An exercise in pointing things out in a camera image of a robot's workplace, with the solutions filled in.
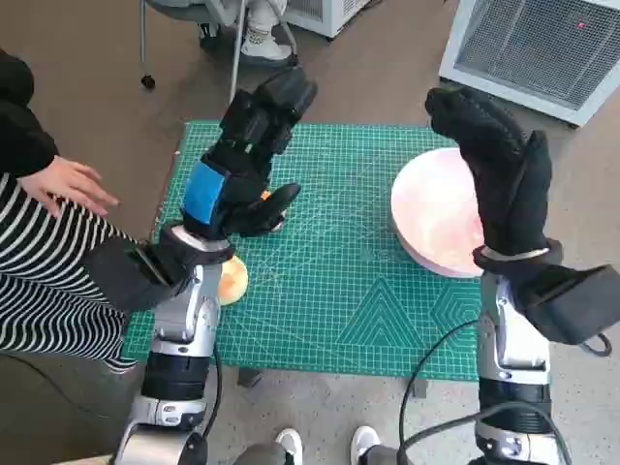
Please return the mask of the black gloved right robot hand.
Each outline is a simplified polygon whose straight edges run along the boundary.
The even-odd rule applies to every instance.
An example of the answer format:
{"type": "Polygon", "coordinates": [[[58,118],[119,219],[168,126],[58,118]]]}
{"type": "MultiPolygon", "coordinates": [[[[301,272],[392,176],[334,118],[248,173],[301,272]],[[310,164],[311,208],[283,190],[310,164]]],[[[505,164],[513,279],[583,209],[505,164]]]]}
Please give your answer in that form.
{"type": "Polygon", "coordinates": [[[484,245],[507,257],[547,248],[546,134],[525,135],[515,119],[469,88],[433,88],[424,106],[433,131],[457,143],[474,178],[484,245]]]}

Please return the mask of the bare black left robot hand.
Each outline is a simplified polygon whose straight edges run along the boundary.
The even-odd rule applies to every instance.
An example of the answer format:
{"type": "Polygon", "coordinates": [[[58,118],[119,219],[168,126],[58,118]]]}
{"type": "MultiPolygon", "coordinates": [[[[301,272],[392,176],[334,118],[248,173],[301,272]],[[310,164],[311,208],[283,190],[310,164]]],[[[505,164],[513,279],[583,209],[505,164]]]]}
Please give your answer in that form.
{"type": "Polygon", "coordinates": [[[299,65],[278,72],[252,92],[236,91],[221,119],[220,137],[187,184],[182,215],[189,233],[207,240],[259,236],[284,221],[301,186],[285,184],[265,197],[272,159],[284,153],[317,92],[317,83],[299,65]]]}

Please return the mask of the person's hand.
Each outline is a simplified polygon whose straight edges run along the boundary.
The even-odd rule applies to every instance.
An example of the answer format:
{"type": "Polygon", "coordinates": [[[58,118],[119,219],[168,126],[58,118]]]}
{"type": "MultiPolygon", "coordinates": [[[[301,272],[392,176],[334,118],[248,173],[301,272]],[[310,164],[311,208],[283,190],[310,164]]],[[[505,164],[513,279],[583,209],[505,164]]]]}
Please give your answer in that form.
{"type": "Polygon", "coordinates": [[[17,179],[20,187],[54,217],[61,215],[57,198],[106,216],[108,208],[118,206],[119,200],[101,186],[101,181],[102,177],[91,167],[58,155],[43,170],[17,179]]]}

